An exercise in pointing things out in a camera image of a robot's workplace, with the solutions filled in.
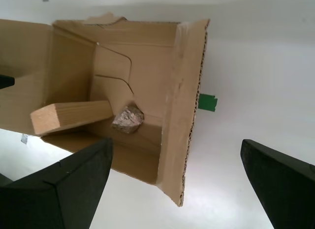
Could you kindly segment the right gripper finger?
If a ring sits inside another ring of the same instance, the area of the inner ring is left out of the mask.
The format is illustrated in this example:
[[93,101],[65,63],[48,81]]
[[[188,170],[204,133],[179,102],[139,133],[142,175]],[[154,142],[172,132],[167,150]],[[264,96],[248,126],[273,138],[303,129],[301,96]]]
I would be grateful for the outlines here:
[[0,188],[2,229],[88,229],[113,160],[102,139]]
[[253,140],[242,141],[241,160],[275,229],[315,227],[315,167]]

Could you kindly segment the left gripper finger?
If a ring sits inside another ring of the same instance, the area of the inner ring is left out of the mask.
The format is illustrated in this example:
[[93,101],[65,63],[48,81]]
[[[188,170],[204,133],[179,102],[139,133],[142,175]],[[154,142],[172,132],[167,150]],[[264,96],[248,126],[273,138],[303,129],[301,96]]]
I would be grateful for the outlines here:
[[0,75],[0,89],[15,85],[15,79],[11,76]]

